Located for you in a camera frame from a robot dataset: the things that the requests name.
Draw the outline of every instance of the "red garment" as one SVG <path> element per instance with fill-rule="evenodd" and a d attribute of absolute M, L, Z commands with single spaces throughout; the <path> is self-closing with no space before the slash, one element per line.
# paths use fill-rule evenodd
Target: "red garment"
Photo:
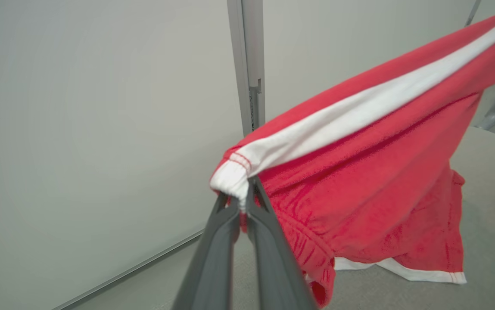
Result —
<path fill-rule="evenodd" d="M 322 307 L 335 271 L 466 282 L 464 179 L 448 161 L 495 83 L 495 16 L 326 90 L 229 149 L 211 186 L 258 174 Z"/>

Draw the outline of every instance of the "white stripe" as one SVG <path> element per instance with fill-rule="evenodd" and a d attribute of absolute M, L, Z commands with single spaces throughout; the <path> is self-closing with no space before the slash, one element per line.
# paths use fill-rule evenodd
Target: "white stripe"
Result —
<path fill-rule="evenodd" d="M 385 268 L 409 281 L 428 281 L 428 282 L 445 282 L 454 284 L 466 284 L 466 275 L 464 273 L 449 273 L 440 270 L 417 270 L 404 267 L 395 259 L 387 258 L 377 263 L 358 263 L 345 257 L 336 257 L 334 269 L 336 270 L 358 270 L 366 269 L 378 265 Z"/>
<path fill-rule="evenodd" d="M 244 205 L 247 178 L 363 129 L 430 90 L 494 43 L 495 27 L 438 61 L 340 100 L 269 137 L 241 147 L 236 153 L 249 160 L 247 173 L 238 171 L 233 174 L 222 169 L 223 165 L 213 175 L 210 186 L 236 196 Z"/>

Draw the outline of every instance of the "red stitching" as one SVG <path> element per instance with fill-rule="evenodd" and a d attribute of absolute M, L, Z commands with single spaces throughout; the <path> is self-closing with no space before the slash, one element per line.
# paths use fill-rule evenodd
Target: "red stitching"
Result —
<path fill-rule="evenodd" d="M 246 167 L 246 166 L 244 166 L 244 165 L 243 165 L 243 163 L 240 163 L 239 161 L 235 161 L 235 160 L 230 159 L 230 158 L 229 158 L 228 160 L 229 160 L 229 161 L 234 161 L 235 163 L 240 164 L 240 165 L 241 165 L 241 166 L 242 166 L 242 167 L 243 167 L 246 171 L 248 171 L 247 167 Z"/>
<path fill-rule="evenodd" d="M 249 161 L 249 159 L 247 159 L 247 157 L 245 157 L 245 156 L 243 156 L 243 155 L 241 155 L 241 154 L 239 154 L 239 153 L 236 153 L 236 152 L 234 152 L 234 153 L 232 153 L 232 154 L 236 154 L 236 155 L 238 155 L 239 157 L 242 157 L 243 159 L 245 159 L 245 160 L 249 163 L 249 171 L 251 171 L 251 168 L 252 168 L 252 166 L 251 166 L 251 161 Z"/>

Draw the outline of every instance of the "red fabric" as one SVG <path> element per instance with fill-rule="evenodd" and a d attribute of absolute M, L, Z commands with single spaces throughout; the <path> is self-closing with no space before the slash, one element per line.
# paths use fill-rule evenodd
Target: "red fabric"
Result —
<path fill-rule="evenodd" d="M 225 153 L 427 65 L 495 26 L 495 16 L 384 63 L 271 120 Z M 417 270 L 462 271 L 464 179 L 448 161 L 482 91 L 495 83 L 495 44 L 422 96 L 370 126 L 259 174 L 318 304 L 330 301 L 334 257 L 393 257 Z"/>

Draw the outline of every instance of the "gray floor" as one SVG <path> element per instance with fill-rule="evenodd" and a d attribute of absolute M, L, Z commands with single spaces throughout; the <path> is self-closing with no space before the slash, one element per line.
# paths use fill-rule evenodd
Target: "gray floor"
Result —
<path fill-rule="evenodd" d="M 494 88 L 483 98 L 473 124 L 482 117 Z M 380 267 L 340 271 L 327 309 L 495 309 L 495 128 L 470 128 L 452 158 L 466 178 L 461 233 L 468 284 L 409 282 Z M 75 310 L 167 310 L 196 244 L 87 298 Z M 234 309 L 256 309 L 255 261 L 251 244 L 241 236 L 235 249 Z"/>

